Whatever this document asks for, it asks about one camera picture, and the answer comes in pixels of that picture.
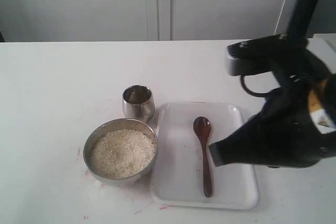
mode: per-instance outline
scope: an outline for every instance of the white table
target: white table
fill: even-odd
[[[125,189],[89,175],[83,145],[98,125],[123,117],[121,94],[132,84],[151,87],[157,107],[228,102],[245,119],[258,112],[263,99],[224,68],[224,50],[235,42],[0,44],[0,222],[334,223],[336,158],[306,169],[257,166],[260,202],[248,211],[164,208],[152,202],[148,178]],[[309,48],[336,71],[322,39]],[[247,84],[260,92],[276,86],[269,73]]]

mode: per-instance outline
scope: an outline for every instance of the bowl of rice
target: bowl of rice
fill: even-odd
[[[122,118],[95,129],[83,157],[97,180],[112,186],[133,185],[151,171],[157,152],[156,134],[147,124]]]

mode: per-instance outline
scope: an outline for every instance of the spoon handle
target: spoon handle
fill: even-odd
[[[202,146],[202,152],[203,152],[203,189],[205,197],[209,198],[212,195],[212,181],[211,181],[208,156],[206,153],[206,146]]]

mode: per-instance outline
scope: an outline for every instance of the metal bowl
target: metal bowl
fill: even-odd
[[[135,131],[140,131],[144,135],[146,135],[153,143],[154,143],[154,148],[155,148],[155,154],[150,161],[150,163],[142,169],[140,172],[126,177],[126,178],[116,178],[116,179],[111,179],[111,178],[106,178],[98,175],[93,171],[91,168],[90,164],[90,155],[92,152],[92,149],[95,145],[95,143],[101,139],[103,136],[105,136],[107,133],[116,131],[116,130],[135,130]],[[135,119],[127,119],[127,118],[121,118],[121,119],[116,119],[110,122],[107,122],[101,126],[99,126],[95,131],[91,133],[89,138],[86,140],[84,150],[83,150],[83,157],[84,157],[84,162],[86,166],[88,167],[89,171],[93,175],[94,178],[97,180],[108,184],[112,186],[118,186],[118,185],[133,185],[135,181],[137,181],[139,178],[144,176],[145,174],[149,173],[151,169],[154,166],[156,157],[158,156],[157,153],[157,138],[155,132],[145,123],[135,120]]]

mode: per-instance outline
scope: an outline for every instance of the uncooked rice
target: uncooked rice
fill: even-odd
[[[154,154],[154,143],[142,132],[117,130],[97,141],[90,162],[100,176],[125,178],[144,169]]]

